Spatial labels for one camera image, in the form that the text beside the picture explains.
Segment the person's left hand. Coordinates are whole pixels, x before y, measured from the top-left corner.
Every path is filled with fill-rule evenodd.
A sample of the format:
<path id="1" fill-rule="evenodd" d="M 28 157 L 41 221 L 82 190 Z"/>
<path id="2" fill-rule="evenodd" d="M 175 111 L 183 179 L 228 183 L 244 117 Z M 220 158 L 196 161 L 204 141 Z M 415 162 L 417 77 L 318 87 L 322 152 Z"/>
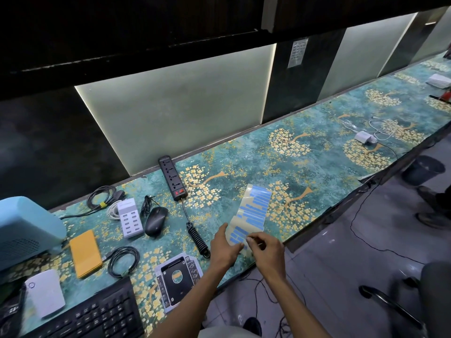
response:
<path id="1" fill-rule="evenodd" d="M 211 241 L 211 258 L 208 273 L 224 276 L 238 258 L 238 256 L 230 256 L 229 254 L 230 244 L 226 239 L 227 227 L 228 223 L 222 224 Z"/>

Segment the person's right hand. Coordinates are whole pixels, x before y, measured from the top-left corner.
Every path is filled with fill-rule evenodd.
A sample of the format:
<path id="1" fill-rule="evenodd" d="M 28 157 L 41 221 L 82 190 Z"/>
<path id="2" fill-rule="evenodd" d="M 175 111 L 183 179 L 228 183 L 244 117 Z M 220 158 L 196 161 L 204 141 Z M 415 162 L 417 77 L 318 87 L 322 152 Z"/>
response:
<path id="1" fill-rule="evenodd" d="M 265 242 L 265 250 L 252 250 L 256 266 L 268 285 L 286 280 L 285 247 L 275 237 L 265 233 L 250 233 L 247 242 Z"/>

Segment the blue label sticker sheet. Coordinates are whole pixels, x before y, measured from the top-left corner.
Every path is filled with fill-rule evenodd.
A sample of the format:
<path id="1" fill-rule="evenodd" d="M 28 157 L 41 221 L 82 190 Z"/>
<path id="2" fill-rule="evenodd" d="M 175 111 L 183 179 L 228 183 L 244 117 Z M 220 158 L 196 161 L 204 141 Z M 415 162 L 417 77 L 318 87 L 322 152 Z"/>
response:
<path id="1" fill-rule="evenodd" d="M 248 184 L 236 215 L 228 223 L 225 231 L 226 240 L 231 246 L 244 244 L 240 254 L 246 258 L 253 255 L 246 237 L 250 233 L 264 231 L 271 197 L 272 192 L 269 189 Z"/>

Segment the person's right forearm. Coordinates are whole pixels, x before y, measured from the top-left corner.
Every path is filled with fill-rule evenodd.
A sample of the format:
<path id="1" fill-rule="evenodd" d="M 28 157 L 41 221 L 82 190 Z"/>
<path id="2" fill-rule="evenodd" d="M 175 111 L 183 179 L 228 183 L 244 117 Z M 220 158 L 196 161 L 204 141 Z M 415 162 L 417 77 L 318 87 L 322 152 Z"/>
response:
<path id="1" fill-rule="evenodd" d="M 263 274 L 290 326 L 293 338 L 331 338 L 322 324 L 302 303 L 285 276 Z"/>

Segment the person's left forearm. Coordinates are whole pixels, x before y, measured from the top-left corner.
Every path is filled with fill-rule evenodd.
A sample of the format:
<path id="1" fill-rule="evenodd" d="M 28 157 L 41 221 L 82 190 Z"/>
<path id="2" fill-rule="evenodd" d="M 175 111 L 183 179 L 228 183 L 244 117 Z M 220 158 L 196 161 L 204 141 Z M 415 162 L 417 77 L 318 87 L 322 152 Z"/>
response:
<path id="1" fill-rule="evenodd" d="M 198 338 L 201 325 L 228 265 L 211 265 L 178 306 L 152 330 L 149 338 Z"/>

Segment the drive caddy in clear packaging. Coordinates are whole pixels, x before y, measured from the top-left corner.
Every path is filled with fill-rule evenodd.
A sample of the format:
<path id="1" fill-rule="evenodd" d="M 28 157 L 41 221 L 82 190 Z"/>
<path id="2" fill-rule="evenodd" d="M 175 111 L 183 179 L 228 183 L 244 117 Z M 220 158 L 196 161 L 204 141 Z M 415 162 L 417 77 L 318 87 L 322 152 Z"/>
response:
<path id="1" fill-rule="evenodd" d="M 198 260 L 182 252 L 154 268 L 164 313 L 172 311 L 203 276 Z"/>

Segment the person's black shoe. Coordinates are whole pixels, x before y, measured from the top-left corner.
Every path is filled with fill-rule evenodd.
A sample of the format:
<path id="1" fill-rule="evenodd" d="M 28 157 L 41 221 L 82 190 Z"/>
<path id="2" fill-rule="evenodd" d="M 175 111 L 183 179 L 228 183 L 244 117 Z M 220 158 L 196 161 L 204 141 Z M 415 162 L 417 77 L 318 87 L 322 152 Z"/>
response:
<path id="1" fill-rule="evenodd" d="M 247 318 L 242 328 L 251 332 L 254 335 L 262 337 L 262 326 L 256 317 Z"/>

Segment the person's light clothing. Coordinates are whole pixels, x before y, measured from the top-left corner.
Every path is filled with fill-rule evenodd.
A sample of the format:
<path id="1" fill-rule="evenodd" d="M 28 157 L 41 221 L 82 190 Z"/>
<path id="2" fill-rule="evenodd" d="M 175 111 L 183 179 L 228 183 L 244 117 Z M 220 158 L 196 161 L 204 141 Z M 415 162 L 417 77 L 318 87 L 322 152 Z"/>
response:
<path id="1" fill-rule="evenodd" d="M 198 338 L 261 338 L 239 326 L 212 326 L 200 330 Z"/>

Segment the black computer mouse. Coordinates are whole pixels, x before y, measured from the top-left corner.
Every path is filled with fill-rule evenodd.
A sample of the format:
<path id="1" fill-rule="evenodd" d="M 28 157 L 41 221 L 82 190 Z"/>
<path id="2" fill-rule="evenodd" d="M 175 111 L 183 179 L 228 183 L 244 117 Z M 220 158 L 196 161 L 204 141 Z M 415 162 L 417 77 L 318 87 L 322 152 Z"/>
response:
<path id="1" fill-rule="evenodd" d="M 150 211 L 148 218 L 144 225 L 144 233 L 152 238 L 158 237 L 164 227 L 168 209 L 157 206 Z"/>

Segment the black power strip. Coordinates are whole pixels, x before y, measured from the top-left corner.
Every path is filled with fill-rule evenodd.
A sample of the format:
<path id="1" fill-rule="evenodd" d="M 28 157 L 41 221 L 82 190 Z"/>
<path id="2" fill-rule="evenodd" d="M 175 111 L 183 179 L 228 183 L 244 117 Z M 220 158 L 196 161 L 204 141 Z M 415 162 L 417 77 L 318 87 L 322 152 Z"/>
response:
<path id="1" fill-rule="evenodd" d="M 158 159 L 159 166 L 170 189 L 172 198 L 178 202 L 188 196 L 187 188 L 183 184 L 181 177 L 170 156 L 165 155 Z"/>

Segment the teal floral table cover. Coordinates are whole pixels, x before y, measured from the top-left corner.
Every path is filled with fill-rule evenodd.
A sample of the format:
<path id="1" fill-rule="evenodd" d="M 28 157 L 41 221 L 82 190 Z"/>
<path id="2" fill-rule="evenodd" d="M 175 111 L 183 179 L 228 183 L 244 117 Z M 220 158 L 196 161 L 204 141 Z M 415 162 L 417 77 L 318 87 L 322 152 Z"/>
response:
<path id="1" fill-rule="evenodd" d="M 451 78 L 451 60 L 439 54 L 177 162 L 188 188 L 183 204 L 196 230 L 209 244 L 252 184 L 272 192 L 265 232 L 283 242 L 293 238 L 358 190 L 364 176 L 384 171 L 451 121 L 451 105 L 429 97 L 441 93 L 426 84 L 435 73 Z M 357 131 L 377 143 L 361 144 Z M 209 262 L 190 238 L 182 204 L 172 199 L 160 169 L 119 189 L 138 208 L 150 195 L 168 209 L 158 238 L 129 242 L 105 211 L 64 223 L 69 239 L 92 229 L 102 255 L 125 245 L 139 250 L 130 279 L 148 337 L 165 317 L 154 268 L 182 252 L 197 257 L 203 270 Z"/>

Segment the white multi-port USB charger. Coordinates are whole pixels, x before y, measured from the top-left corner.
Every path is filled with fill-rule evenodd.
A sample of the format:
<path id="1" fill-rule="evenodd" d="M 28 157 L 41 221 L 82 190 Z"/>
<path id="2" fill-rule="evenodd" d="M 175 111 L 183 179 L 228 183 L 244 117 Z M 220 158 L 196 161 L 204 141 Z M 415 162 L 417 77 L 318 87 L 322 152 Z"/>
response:
<path id="1" fill-rule="evenodd" d="M 131 239 L 144 233 L 140 212 L 134 198 L 119 202 L 117 204 L 117 212 L 125 239 Z"/>

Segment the yellow power bank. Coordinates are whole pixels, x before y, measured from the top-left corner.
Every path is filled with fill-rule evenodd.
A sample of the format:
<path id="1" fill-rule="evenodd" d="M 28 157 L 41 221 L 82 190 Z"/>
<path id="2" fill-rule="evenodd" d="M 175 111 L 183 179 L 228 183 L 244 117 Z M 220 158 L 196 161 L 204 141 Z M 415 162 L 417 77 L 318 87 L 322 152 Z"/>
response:
<path id="1" fill-rule="evenodd" d="M 86 278 L 103 265 L 102 257 L 92 229 L 69 241 L 77 278 Z"/>

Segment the white power adapter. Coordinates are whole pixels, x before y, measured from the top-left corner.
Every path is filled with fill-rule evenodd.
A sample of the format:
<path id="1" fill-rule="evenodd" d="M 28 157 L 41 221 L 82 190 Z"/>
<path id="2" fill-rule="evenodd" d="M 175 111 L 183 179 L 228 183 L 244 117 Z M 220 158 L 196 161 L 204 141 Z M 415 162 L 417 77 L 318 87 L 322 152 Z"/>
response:
<path id="1" fill-rule="evenodd" d="M 374 135 L 366 131 L 357 131 L 354 139 L 363 145 L 373 145 L 378 142 Z"/>

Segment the black keyboard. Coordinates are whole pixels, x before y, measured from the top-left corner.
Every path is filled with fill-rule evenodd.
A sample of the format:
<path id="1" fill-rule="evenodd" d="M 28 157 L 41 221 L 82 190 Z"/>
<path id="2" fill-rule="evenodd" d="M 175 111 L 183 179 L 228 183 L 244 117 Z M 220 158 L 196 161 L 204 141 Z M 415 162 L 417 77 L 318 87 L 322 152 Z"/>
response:
<path id="1" fill-rule="evenodd" d="M 144 338 L 130 277 L 124 277 L 20 338 Z"/>

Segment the black waste bin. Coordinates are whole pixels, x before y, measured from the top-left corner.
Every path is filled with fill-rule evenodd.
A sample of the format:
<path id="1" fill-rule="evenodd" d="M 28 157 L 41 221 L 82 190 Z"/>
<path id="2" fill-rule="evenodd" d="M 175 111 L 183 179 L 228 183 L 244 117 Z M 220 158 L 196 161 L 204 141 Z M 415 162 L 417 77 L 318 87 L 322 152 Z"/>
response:
<path id="1" fill-rule="evenodd" d="M 441 161 L 420 155 L 402 172 L 401 178 L 408 185 L 417 187 L 445 171 L 446 167 Z"/>

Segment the black office chair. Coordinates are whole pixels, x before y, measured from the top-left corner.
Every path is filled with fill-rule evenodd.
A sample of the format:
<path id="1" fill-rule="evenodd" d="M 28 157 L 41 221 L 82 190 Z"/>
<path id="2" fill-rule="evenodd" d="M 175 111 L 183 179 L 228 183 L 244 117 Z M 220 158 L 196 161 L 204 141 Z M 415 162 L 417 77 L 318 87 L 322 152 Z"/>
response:
<path id="1" fill-rule="evenodd" d="M 364 298 L 374 298 L 394 310 L 420 330 L 423 338 L 451 338 L 451 262 L 425 264 L 420 279 L 409 277 L 403 283 L 419 291 L 422 320 L 377 288 L 360 285 L 358 291 Z"/>

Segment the white portable drive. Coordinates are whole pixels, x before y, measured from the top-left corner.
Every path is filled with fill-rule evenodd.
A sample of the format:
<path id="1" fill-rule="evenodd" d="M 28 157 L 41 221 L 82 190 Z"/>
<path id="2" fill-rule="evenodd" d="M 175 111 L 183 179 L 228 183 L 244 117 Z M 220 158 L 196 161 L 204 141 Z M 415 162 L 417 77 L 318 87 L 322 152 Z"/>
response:
<path id="1" fill-rule="evenodd" d="M 59 273 L 55 269 L 48 269 L 28 278 L 25 287 L 40 319 L 48 318 L 66 305 Z"/>

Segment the white paper notice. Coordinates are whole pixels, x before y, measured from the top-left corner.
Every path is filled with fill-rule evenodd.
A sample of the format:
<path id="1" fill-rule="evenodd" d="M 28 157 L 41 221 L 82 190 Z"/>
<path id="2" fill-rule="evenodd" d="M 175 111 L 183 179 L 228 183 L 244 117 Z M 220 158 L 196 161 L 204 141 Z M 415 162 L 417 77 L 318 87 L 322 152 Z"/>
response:
<path id="1" fill-rule="evenodd" d="M 293 42 L 287 68 L 297 67 L 302 64 L 308 44 L 308 37 Z"/>

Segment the light blue device box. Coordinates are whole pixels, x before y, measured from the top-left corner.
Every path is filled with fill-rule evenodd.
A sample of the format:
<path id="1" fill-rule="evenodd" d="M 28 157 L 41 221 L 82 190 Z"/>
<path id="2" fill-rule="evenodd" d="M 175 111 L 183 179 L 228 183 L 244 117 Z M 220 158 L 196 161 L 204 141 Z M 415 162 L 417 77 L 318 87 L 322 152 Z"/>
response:
<path id="1" fill-rule="evenodd" d="M 0 271 L 43 252 L 62 252 L 67 229 L 63 221 L 31 199 L 0 200 Z"/>

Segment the black handset device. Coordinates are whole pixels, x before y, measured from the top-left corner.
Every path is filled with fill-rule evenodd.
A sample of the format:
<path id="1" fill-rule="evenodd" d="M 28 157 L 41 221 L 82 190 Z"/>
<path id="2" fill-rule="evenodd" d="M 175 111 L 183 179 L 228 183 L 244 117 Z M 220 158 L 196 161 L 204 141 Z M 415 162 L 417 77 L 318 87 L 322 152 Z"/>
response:
<path id="1" fill-rule="evenodd" d="M 26 297 L 24 278 L 0 285 L 0 338 L 18 338 Z"/>

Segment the white flat box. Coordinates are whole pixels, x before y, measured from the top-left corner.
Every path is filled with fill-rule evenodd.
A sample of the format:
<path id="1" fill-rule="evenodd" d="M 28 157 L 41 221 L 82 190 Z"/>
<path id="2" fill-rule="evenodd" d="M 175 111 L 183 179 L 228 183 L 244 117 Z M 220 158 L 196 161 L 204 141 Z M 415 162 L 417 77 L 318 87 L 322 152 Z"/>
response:
<path id="1" fill-rule="evenodd" d="M 451 87 L 451 78 L 435 73 L 426 80 L 426 84 L 444 90 Z"/>

